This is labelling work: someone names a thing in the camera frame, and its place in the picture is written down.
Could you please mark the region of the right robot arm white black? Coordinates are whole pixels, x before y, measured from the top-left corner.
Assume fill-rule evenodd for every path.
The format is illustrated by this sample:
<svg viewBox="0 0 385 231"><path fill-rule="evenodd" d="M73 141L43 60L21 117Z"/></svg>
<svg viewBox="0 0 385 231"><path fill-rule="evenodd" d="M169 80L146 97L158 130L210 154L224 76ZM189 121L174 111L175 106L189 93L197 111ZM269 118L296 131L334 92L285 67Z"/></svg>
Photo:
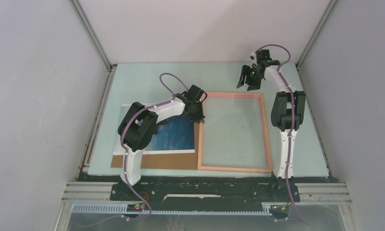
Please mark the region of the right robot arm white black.
<svg viewBox="0 0 385 231"><path fill-rule="evenodd" d="M252 63L242 66L237 88L246 85L248 91L258 90L262 80L269 81L275 88L270 118L272 126L279 131L280 156L272 170L268 195L274 201L281 201L287 194L295 196L292 160L296 135L305 117L306 95L304 91L296 90L284 76L282 67L287 61L272 59L268 47L264 45L251 54Z"/></svg>

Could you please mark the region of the aluminium frame rails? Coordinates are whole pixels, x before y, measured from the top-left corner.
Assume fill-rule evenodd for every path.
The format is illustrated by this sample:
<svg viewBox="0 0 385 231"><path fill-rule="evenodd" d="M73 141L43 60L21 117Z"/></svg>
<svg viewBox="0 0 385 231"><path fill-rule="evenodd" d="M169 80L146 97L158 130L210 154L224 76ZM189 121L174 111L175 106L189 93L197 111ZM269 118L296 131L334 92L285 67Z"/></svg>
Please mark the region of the aluminium frame rails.
<svg viewBox="0 0 385 231"><path fill-rule="evenodd" d="M111 201L112 182L69 182L62 197L53 230L65 231L71 218L71 207L77 203L101 204L143 204L143 201ZM340 209L343 221L349 221L352 205L345 183L296 183L300 195L297 205L336 205ZM283 203L263 203L263 208L284 205ZM144 210L152 213L152 208L144 205Z"/></svg>

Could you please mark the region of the corner metal post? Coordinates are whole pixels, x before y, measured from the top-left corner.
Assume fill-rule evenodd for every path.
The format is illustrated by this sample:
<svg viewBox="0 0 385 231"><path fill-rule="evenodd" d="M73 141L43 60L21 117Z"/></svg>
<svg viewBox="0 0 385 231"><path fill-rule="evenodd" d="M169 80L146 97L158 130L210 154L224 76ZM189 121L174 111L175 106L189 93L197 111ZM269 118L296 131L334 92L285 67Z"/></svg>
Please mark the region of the corner metal post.
<svg viewBox="0 0 385 231"><path fill-rule="evenodd" d="M338 3L339 3L339 0L330 0L329 1L327 7L325 8L321 18L319 19L319 21L315 27L310 39L308 40L305 48L303 49L298 62L296 63L296 67L298 69L301 69L301 67L303 66L308 54L310 53L315 42L317 41L318 37L320 36L321 32L323 31L323 28L325 27L326 23L328 22L330 16L335 11L335 8L336 8Z"/></svg>
<svg viewBox="0 0 385 231"><path fill-rule="evenodd" d="M113 68L113 64L110 62L107 54L79 0L69 0L73 10L75 11L79 21L81 22L86 34L88 35L90 42L93 44L98 55L100 56L104 66L110 72Z"/></svg>

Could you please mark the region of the left corner metal post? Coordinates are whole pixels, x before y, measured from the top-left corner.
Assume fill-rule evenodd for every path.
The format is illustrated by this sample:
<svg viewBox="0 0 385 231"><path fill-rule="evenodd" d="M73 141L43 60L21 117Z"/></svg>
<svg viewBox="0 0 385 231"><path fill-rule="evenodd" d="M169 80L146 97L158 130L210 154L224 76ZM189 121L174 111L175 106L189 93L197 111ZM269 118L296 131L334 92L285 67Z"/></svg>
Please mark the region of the left corner metal post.
<svg viewBox="0 0 385 231"><path fill-rule="evenodd" d="M79 21L81 22L86 34L88 35L90 42L93 44L98 55L100 56L104 66L110 72L113 68L113 64L110 62L107 54L79 0L69 0L73 10L75 11Z"/></svg>

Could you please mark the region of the small circuit board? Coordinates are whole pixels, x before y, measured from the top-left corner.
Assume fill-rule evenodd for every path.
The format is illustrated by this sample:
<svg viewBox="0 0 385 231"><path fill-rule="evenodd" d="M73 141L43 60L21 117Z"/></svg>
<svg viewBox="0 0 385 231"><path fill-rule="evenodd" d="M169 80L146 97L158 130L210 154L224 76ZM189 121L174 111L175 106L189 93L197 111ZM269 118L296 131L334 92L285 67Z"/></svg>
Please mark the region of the small circuit board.
<svg viewBox="0 0 385 231"><path fill-rule="evenodd" d="M144 204L130 204L127 205L127 212L143 212L144 211Z"/></svg>

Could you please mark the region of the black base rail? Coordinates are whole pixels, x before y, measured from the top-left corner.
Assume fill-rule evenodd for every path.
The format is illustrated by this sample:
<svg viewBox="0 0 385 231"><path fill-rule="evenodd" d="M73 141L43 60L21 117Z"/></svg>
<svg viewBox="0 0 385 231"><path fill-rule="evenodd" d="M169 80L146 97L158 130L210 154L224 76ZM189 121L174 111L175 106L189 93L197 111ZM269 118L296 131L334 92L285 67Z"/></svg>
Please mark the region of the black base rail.
<svg viewBox="0 0 385 231"><path fill-rule="evenodd" d="M153 211L261 212L263 203L299 202L298 188L273 177L142 176L132 187L112 186L111 201L146 200Z"/></svg>

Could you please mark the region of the brown backing board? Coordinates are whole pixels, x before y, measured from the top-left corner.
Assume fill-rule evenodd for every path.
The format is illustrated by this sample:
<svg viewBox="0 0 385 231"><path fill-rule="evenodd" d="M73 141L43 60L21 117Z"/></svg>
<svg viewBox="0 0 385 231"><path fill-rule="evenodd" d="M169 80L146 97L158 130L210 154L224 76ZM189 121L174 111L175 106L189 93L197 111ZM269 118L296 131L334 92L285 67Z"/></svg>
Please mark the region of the brown backing board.
<svg viewBox="0 0 385 231"><path fill-rule="evenodd" d="M158 127L158 133L143 152L141 168L196 170L198 149L199 124L173 118Z"/></svg>

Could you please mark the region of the right corner metal post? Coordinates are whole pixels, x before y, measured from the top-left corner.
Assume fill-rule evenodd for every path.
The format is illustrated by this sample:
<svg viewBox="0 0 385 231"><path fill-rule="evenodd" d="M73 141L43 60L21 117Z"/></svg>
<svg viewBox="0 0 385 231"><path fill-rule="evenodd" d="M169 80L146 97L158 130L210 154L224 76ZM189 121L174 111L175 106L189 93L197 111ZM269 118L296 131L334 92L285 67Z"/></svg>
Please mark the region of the right corner metal post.
<svg viewBox="0 0 385 231"><path fill-rule="evenodd" d="M329 1L327 7L325 8L321 18L319 19L319 21L315 27L310 39L308 40L305 48L303 49L298 62L296 63L296 67L298 69L301 69L301 67L303 66L308 54L310 53L315 42L317 41L318 37L320 36L321 32L323 31L323 28L325 27L326 23L328 22L330 16L335 11L335 8L336 8L338 3L339 3L339 0L330 0Z"/></svg>

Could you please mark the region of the landscape photo print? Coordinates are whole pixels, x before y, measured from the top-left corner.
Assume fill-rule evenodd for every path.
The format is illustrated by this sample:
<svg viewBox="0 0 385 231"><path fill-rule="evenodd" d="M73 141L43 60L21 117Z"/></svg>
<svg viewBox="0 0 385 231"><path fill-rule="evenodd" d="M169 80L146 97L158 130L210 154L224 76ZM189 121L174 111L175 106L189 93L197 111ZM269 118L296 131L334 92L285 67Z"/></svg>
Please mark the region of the landscape photo print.
<svg viewBox="0 0 385 231"><path fill-rule="evenodd" d="M152 154L190 154L195 152L195 129L187 115L176 115L162 121L158 113L145 110L130 124L122 140L122 133L138 109L138 104L123 104L119 115L118 136L114 144L113 155L124 154L122 144L128 151L133 150L133 143L145 144L144 155Z"/></svg>

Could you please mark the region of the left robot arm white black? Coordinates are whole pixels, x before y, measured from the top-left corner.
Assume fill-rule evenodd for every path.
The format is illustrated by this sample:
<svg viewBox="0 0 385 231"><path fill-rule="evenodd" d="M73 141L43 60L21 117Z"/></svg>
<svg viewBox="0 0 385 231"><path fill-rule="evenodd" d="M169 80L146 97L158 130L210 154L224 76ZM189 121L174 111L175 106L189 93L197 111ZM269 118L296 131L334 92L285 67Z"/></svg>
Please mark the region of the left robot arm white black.
<svg viewBox="0 0 385 231"><path fill-rule="evenodd" d="M118 134L124 149L122 173L124 184L121 193L128 200L140 195L136 184L141 179L141 162L144 149L157 132L158 124L174 116L188 115L194 123L204 123L203 103L208 97L203 89L192 85L187 91L177 93L171 99L152 105L134 102L122 119Z"/></svg>

